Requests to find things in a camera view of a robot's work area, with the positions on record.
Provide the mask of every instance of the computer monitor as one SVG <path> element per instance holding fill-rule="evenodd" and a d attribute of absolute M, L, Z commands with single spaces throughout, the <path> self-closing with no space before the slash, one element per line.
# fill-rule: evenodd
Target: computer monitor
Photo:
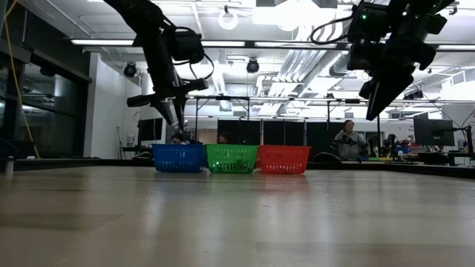
<path fill-rule="evenodd" d="M 145 119 L 139 121 L 139 142 L 162 139 L 163 119 Z"/>
<path fill-rule="evenodd" d="M 455 145 L 453 123 L 443 119 L 414 119 L 417 145 Z"/>

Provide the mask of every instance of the white wall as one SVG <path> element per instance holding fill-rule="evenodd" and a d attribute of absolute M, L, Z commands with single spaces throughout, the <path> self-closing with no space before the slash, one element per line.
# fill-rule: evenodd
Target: white wall
<path fill-rule="evenodd" d="M 84 156 L 117 159 L 119 132 L 123 145 L 129 134 L 137 139 L 139 116 L 134 114 L 140 109 L 128 108 L 126 100 L 140 94 L 140 88 L 104 63 L 98 53 L 91 54 L 89 72 L 93 82 L 88 89 Z"/>

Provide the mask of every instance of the camera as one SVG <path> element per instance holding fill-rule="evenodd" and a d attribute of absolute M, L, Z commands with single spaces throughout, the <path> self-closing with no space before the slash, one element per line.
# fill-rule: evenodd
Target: camera
<path fill-rule="evenodd" d="M 250 59 L 247 63 L 247 73 L 253 74 L 259 71 L 259 63 L 257 59 Z"/>
<path fill-rule="evenodd" d="M 127 66 L 124 68 L 124 75 L 129 77 L 129 78 L 135 78 L 139 72 L 137 71 L 136 63 L 135 62 L 129 62 L 127 63 Z"/>

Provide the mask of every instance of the orange object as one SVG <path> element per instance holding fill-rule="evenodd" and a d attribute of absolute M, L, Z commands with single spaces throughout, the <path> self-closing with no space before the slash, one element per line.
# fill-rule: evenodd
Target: orange object
<path fill-rule="evenodd" d="M 310 147 L 262 145 L 261 170 L 265 174 L 302 174 L 307 168 Z"/>

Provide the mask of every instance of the plastic basket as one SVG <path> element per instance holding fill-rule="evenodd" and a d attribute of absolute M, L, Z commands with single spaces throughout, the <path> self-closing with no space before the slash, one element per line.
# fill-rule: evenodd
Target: plastic basket
<path fill-rule="evenodd" d="M 257 145 L 206 145 L 212 172 L 250 174 L 258 155 Z"/>
<path fill-rule="evenodd" d="M 162 172 L 200 171 L 203 145 L 152 145 L 155 168 Z"/>
<path fill-rule="evenodd" d="M 262 145 L 261 170 L 265 174 L 302 174 L 307 168 L 310 147 Z"/>

